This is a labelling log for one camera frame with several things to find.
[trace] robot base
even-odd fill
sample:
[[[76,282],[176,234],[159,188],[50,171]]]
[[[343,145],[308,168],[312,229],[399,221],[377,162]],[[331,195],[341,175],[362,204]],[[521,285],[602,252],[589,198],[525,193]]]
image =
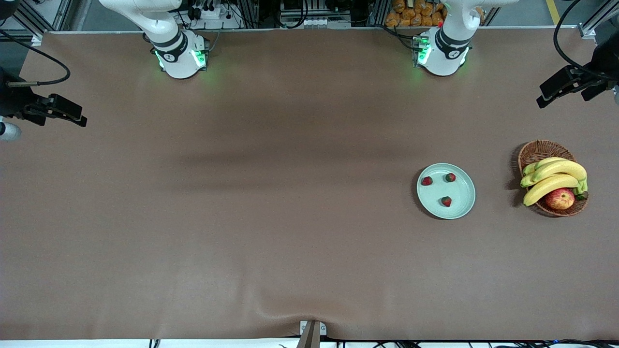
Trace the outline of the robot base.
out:
[[[421,51],[413,51],[413,64],[415,67],[423,66],[434,75],[448,76],[456,72],[464,64],[469,49],[466,48],[456,59],[448,59],[436,47],[435,38],[438,30],[438,27],[434,27],[427,32],[419,34],[419,36],[413,37],[412,46],[421,49]]]
[[[178,56],[177,61],[168,62],[155,52],[161,70],[175,79],[187,79],[198,71],[206,71],[209,61],[209,42],[190,30],[183,30],[183,33],[187,35],[188,44],[185,51]]]

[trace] strawberry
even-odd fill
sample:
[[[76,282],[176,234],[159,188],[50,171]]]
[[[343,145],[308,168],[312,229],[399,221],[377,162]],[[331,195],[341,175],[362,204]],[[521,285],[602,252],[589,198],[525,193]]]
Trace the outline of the strawberry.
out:
[[[447,196],[447,197],[441,198],[441,203],[443,203],[443,205],[446,207],[451,206],[451,197]]]
[[[423,186],[432,185],[432,178],[430,178],[429,176],[426,176],[425,178],[423,178],[422,185]]]

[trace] yellow floor line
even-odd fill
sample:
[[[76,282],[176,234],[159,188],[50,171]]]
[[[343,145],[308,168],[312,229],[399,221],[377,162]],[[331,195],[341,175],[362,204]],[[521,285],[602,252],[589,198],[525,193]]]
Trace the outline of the yellow floor line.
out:
[[[556,25],[559,22],[559,11],[556,10],[555,0],[546,0],[548,11],[550,11],[550,17],[552,22]]]

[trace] wicker basket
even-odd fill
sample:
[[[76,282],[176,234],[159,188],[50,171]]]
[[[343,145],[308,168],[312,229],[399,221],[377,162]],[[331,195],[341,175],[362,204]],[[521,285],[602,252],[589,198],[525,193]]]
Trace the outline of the wicker basket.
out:
[[[568,151],[561,144],[558,144],[553,141],[548,140],[535,140],[525,146],[522,147],[520,153],[518,153],[518,165],[520,167],[520,174],[524,170],[524,167],[528,166],[531,163],[539,162],[548,157],[563,157],[564,159],[568,159],[576,162],[574,155],[570,151]],[[543,210],[547,214],[554,216],[574,216],[580,213],[586,206],[588,202],[588,198],[582,201],[576,201],[574,204],[562,211],[552,209],[549,207],[543,199],[540,199],[535,205],[539,207],[539,209]]]

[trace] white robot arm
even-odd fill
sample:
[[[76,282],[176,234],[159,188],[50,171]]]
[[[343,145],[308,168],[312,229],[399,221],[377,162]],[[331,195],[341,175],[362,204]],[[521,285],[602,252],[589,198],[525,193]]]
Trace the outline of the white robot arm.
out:
[[[204,38],[190,30],[180,30],[168,12],[179,8],[182,0],[99,1],[144,31],[155,47],[159,65],[170,76],[186,79],[206,67],[208,48]]]
[[[469,43],[480,24],[478,6],[498,7],[518,0],[443,0],[447,18],[441,28],[421,34],[428,37],[425,49],[418,54],[417,63],[439,76],[451,75],[464,64]]]

